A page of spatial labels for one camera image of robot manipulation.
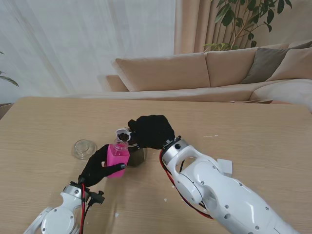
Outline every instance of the beige curtain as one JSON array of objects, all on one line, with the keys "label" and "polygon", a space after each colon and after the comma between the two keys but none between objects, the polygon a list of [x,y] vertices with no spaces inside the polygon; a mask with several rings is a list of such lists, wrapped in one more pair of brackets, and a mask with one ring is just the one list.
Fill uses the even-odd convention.
[{"label": "beige curtain", "polygon": [[[218,0],[175,1],[175,54],[203,52],[204,44],[233,41],[231,25],[224,27],[221,21],[215,24],[215,17],[222,7],[217,8],[218,2]],[[244,36],[235,44],[239,48],[247,48],[250,41]]]}]

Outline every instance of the gray pillow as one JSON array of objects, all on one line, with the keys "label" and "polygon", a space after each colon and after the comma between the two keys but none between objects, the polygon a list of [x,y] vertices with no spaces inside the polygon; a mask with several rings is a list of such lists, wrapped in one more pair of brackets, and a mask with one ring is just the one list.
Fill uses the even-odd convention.
[{"label": "gray pillow", "polygon": [[259,47],[255,53],[253,65],[241,84],[251,84],[266,81],[279,67],[289,50],[309,48],[311,44],[312,41],[289,49],[267,49]]}]

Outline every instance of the sofa cushion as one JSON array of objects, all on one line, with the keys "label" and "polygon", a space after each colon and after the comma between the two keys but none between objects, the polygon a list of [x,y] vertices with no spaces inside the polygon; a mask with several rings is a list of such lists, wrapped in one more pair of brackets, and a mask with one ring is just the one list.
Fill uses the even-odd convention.
[{"label": "sofa cushion", "polygon": [[295,46],[299,46],[299,45],[305,44],[305,43],[307,43],[307,42],[309,42],[309,41],[312,41],[312,39],[294,41],[294,42],[291,43],[288,47],[289,47],[289,48],[292,48],[292,47],[295,47]]},{"label": "sofa cushion", "polygon": [[266,45],[266,46],[261,46],[261,48],[267,48],[267,49],[287,49],[287,48],[289,48],[289,44]]},{"label": "sofa cushion", "polygon": [[130,91],[210,86],[204,53],[159,58],[117,58],[113,66]]},{"label": "sofa cushion", "polygon": [[236,84],[216,88],[198,88],[168,91],[107,92],[98,95],[70,95],[71,98],[140,99],[172,101],[247,101],[252,92],[264,85],[283,82],[276,80],[256,84]]},{"label": "sofa cushion", "polygon": [[293,78],[312,79],[312,47],[288,51],[281,65],[267,81]]},{"label": "sofa cushion", "polygon": [[256,48],[206,52],[211,87],[239,84],[248,74]]},{"label": "sofa cushion", "polygon": [[129,91],[118,75],[108,75],[106,79],[112,92]]},{"label": "sofa cushion", "polygon": [[258,48],[254,57],[253,65],[241,84],[266,81],[279,67],[289,50],[308,48],[311,44],[312,41],[289,49]]},{"label": "sofa cushion", "polygon": [[250,100],[272,99],[302,104],[312,112],[312,80],[295,79],[266,85],[253,92]]}]

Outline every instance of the white wall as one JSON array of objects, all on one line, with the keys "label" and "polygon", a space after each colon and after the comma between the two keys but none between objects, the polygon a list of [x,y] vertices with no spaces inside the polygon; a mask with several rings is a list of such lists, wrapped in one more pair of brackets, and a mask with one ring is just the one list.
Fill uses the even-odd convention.
[{"label": "white wall", "polygon": [[0,103],[107,90],[120,57],[172,55],[175,0],[0,0]]},{"label": "white wall", "polygon": [[291,0],[292,9],[285,5],[284,11],[275,17],[272,31],[261,26],[254,31],[257,46],[291,43],[296,40],[312,39],[312,0]]}]

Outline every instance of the black container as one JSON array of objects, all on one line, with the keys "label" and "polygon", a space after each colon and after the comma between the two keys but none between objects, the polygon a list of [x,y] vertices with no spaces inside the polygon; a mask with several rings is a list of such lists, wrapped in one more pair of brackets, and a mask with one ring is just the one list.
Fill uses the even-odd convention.
[{"label": "black container", "polygon": [[138,167],[141,165],[146,159],[147,150],[140,148],[137,144],[129,145],[128,150],[130,153],[130,157],[127,165],[131,167]]}]

